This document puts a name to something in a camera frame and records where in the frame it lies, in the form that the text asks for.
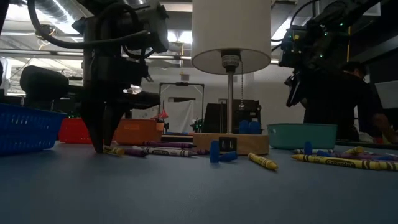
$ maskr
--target ceiling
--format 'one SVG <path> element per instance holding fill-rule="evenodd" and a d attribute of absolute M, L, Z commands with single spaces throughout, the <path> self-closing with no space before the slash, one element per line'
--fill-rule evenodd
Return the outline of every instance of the ceiling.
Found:
<path fill-rule="evenodd" d="M 83 14 L 89 14 L 89 12 L 81 5 L 76 3 L 76 0 L 58 0 L 61 4 L 66 2 L 66 4 L 74 4 L 74 7 L 78 7 L 78 10 Z M 137 3 L 140 1 L 148 0 L 123 0 L 128 3 Z M 307 2 L 308 0 L 299 1 L 299 5 Z M 271 10 L 271 34 L 274 35 L 278 28 L 297 10 L 297 0 L 288 1 L 276 1 L 272 0 L 272 10 Z M 192 1 L 190 0 L 162 0 L 161 4 L 167 9 L 169 19 L 167 20 L 167 27 L 171 33 L 173 33 L 176 38 L 180 39 L 184 32 L 189 32 L 192 29 Z M 303 11 L 296 18 L 295 24 L 304 23 L 308 20 L 310 14 L 307 11 Z M 38 11 L 38 17 L 41 24 L 54 24 L 53 18 L 49 18 L 45 14 Z M 71 38 L 76 37 L 76 35 L 71 35 L 68 32 L 69 29 L 57 29 L 57 38 L 70 41 L 79 42 L 81 39 Z M 27 12 L 26 6 L 10 5 L 9 11 L 7 13 L 6 22 L 3 28 L 3 35 L 0 36 L 0 49 L 14 49 L 14 50 L 40 50 L 43 51 L 56 51 L 56 52 L 78 52 L 78 50 L 63 49 L 52 44 L 42 42 L 36 38 L 34 33 L 34 28 L 30 22 L 29 13 Z M 278 58 L 279 52 L 275 51 L 272 58 Z M 163 55 L 186 55 L 190 56 L 190 44 L 189 43 L 170 43 L 169 51 Z M 36 65 L 56 71 L 61 71 L 65 75 L 75 75 L 79 76 L 82 74 L 81 69 L 81 58 L 76 57 L 58 57 L 58 56 L 34 56 L 29 54 L 2 54 L 0 51 L 0 56 L 5 56 L 11 59 L 13 64 L 11 89 L 10 92 L 20 93 L 19 88 L 19 75 L 18 69 L 29 64 Z M 180 78 L 180 73 L 197 74 L 198 71 L 192 68 L 189 60 L 183 62 L 179 60 L 148 60 L 148 65 L 150 66 L 150 74 L 156 82 L 176 82 Z M 197 75 L 192 76 L 195 82 L 205 83 L 207 76 Z M 224 78 L 212 78 L 213 82 L 225 83 Z M 81 82 L 73 82 L 74 85 L 81 85 Z"/>

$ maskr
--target lampshade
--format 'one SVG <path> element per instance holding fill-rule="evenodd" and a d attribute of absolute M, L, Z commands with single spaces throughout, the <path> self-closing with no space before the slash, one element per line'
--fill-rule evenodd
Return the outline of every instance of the lampshade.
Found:
<path fill-rule="evenodd" d="M 193 0 L 192 37 L 192 65 L 203 72 L 226 75 L 227 49 L 241 51 L 244 73 L 261 70 L 271 62 L 271 0 Z"/>

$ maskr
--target ceiling light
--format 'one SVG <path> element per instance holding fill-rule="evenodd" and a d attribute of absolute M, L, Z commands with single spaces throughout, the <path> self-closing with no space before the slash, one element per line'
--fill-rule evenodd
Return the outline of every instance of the ceiling light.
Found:
<path fill-rule="evenodd" d="M 192 31 L 184 31 L 178 41 L 186 44 L 192 44 Z"/>
<path fill-rule="evenodd" d="M 177 36 L 175 35 L 175 32 L 173 31 L 168 31 L 167 33 L 167 40 L 169 42 L 176 42 L 177 41 Z"/>
<path fill-rule="evenodd" d="M 272 36 L 272 40 L 279 40 L 283 39 L 286 34 L 286 30 L 290 27 L 290 19 L 286 19 L 286 21 L 280 25 L 278 30 L 275 32 L 275 34 Z M 281 42 L 271 42 L 273 46 L 280 44 Z"/>

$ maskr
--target teal container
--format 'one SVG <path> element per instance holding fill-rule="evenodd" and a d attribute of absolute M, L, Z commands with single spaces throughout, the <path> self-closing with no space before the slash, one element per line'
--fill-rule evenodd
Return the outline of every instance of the teal container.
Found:
<path fill-rule="evenodd" d="M 337 125 L 271 124 L 267 126 L 269 145 L 274 149 L 303 149 L 307 141 L 314 149 L 334 149 Z"/>

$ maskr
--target table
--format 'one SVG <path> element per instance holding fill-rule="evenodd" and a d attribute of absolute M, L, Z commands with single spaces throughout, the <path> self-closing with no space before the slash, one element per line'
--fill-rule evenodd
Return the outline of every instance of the table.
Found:
<path fill-rule="evenodd" d="M 289 156 L 271 149 L 277 172 L 246 157 L 220 164 L 206 157 L 119 158 L 68 144 L 2 157 L 0 223 L 398 222 L 398 172 Z"/>

